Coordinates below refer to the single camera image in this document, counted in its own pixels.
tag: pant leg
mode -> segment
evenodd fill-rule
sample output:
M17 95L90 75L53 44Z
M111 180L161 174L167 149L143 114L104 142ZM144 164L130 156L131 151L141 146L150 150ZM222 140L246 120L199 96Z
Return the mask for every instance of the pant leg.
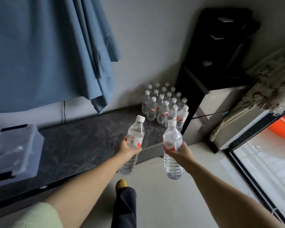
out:
M136 192L133 188L117 191L111 228L136 228Z

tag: hand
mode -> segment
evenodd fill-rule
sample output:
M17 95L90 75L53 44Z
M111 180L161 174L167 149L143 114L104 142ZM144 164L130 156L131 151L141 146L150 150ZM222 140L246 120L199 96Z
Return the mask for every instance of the hand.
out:
M185 142L183 142L183 145L178 152L171 150L166 150L165 152L174 158L175 161L177 161L177 163L181 165L187 172L192 163L195 162L192 151L188 148Z
M130 148L125 140L126 138L127 136L120 142L116 153L116 156L121 158L122 164L125 164L134 154L138 154L142 150L141 147Z

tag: floor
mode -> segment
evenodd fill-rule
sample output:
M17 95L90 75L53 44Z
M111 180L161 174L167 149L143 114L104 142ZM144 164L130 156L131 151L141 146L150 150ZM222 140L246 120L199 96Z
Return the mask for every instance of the floor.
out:
M204 143L191 145L190 149L196 160L209 171L256 199L224 153L213 154ZM138 164L129 176L117 173L82 228L110 228L114 187L121 178L137 191L137 227L218 227L191 176L183 172L179 180L171 180L166 176L163 159L154 158ZM26 210L0 218L0 228L7 228Z
M285 215L285 139L266 128L234 153Z

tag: black wire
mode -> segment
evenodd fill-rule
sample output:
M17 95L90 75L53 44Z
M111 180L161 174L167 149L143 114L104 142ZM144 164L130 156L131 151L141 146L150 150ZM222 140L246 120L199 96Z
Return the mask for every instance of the black wire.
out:
M63 103L64 103L64 124L66 124L66 102L65 101L63 101Z

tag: sweater sleeve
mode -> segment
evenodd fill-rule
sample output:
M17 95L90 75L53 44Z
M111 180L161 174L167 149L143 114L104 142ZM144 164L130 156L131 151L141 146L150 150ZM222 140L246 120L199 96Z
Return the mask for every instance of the sweater sleeve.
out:
M37 203L12 228L63 228L57 211L47 203Z

